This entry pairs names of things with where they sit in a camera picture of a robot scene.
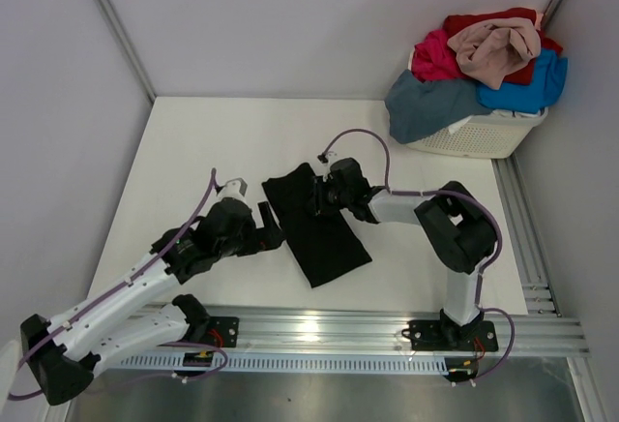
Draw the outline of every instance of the white table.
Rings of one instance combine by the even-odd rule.
[[[382,102],[157,98],[120,205],[109,232],[90,294],[121,277],[169,228],[180,226],[199,202],[218,169],[224,182],[243,177],[247,199],[258,217],[266,200],[260,185],[302,162],[316,173],[316,155],[339,132],[368,128],[388,137]],[[490,160],[419,153],[388,139],[394,189],[429,190],[460,181],[496,217],[504,250],[487,271],[482,303],[526,314],[516,261]],[[382,148],[370,136],[341,139],[334,150],[357,159],[370,184],[381,185]],[[213,203],[207,203],[204,214]],[[232,257],[170,291],[161,300],[192,293],[205,304],[312,310],[436,312],[444,301],[447,268],[418,226],[374,226],[344,214],[373,262],[311,289],[287,245],[251,257]]]

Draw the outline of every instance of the black garment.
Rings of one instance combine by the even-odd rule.
[[[315,217],[308,210],[315,174],[308,163],[262,184],[292,254],[312,288],[371,262],[340,213]]]

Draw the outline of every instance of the black mounting plate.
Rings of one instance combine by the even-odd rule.
[[[499,344],[496,340],[494,323],[489,320],[480,322],[477,333],[471,335],[469,340],[461,342],[459,346],[452,347],[441,333],[440,320],[417,319],[408,322],[408,328],[401,332],[402,337],[410,340],[413,351],[466,351],[475,352],[473,340],[479,338],[486,352],[496,352]]]
[[[212,330],[217,331],[223,339],[223,345]],[[239,335],[239,318],[232,316],[212,316],[209,319],[209,326],[206,329],[206,333],[198,340],[199,343],[204,345],[211,345],[213,347],[236,347],[236,342]]]

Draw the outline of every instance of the black bracket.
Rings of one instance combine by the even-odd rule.
[[[473,198],[458,182],[449,182],[441,190]],[[438,258],[454,272],[471,274],[494,251],[497,234],[492,224],[467,200],[435,196],[417,206],[415,214]]]
[[[47,336],[49,322],[34,314],[21,323],[21,343],[24,354]],[[50,406],[73,399],[93,381],[93,369],[99,359],[92,354],[77,362],[64,355],[64,345],[50,340],[28,359],[28,367],[37,380]]]
[[[411,320],[408,322],[408,328],[401,331],[401,335],[410,340],[410,347],[413,351],[475,352],[475,338],[479,339],[486,352],[499,350],[494,323],[489,320],[479,322],[473,334],[455,344],[449,343],[441,330],[441,321],[438,319]]]
[[[212,316],[209,319],[206,332],[197,339],[197,342],[212,347],[236,347],[238,335],[238,317]]]

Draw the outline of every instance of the laundry basket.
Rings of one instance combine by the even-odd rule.
[[[503,159],[510,156],[533,127],[540,125],[547,115],[548,108],[541,115],[532,117],[504,117],[496,112],[476,115],[454,134],[442,129],[407,146],[450,156]]]

